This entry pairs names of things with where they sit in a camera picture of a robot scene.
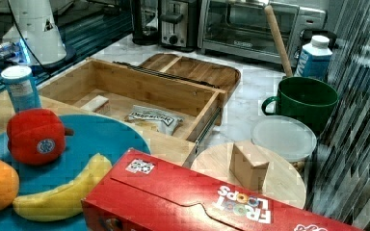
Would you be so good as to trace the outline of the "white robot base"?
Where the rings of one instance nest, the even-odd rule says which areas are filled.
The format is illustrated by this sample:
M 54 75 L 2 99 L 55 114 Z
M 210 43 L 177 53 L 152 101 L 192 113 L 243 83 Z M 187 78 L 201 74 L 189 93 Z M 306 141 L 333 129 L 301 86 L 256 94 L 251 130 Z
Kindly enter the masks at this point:
M 50 0 L 6 1 L 13 26 L 0 42 L 0 58 L 51 69 L 75 57 L 74 48 L 62 40 Z

